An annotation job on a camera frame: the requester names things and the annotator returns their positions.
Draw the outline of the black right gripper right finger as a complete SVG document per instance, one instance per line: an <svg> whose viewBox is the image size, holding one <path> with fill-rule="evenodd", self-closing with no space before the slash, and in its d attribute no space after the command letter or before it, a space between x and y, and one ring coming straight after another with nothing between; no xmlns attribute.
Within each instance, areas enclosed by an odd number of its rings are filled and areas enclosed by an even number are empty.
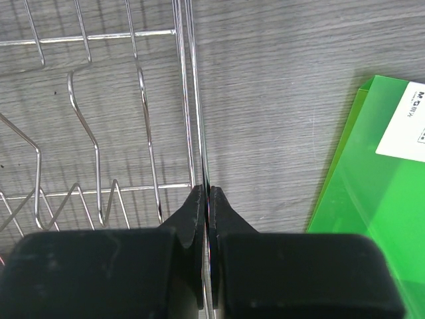
<svg viewBox="0 0 425 319"><path fill-rule="evenodd" d="M212 304L221 318L403 318L386 260L356 234L261 233L209 194Z"/></svg>

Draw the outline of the metal wire dish rack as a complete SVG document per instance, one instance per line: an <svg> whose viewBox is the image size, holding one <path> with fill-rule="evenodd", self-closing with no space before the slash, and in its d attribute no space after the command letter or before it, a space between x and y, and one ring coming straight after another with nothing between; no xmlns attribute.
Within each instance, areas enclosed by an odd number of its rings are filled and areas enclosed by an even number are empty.
<svg viewBox="0 0 425 319"><path fill-rule="evenodd" d="M198 185L204 253L205 150L190 1L1 2L1 275L27 235L155 228Z"/></svg>

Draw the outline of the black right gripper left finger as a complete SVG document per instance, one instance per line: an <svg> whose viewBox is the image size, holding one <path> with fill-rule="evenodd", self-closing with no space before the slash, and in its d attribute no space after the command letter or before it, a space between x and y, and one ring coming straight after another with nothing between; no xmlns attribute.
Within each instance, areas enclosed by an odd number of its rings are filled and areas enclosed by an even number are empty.
<svg viewBox="0 0 425 319"><path fill-rule="evenodd" d="M197 318L205 190L160 226L33 233L1 275L2 318Z"/></svg>

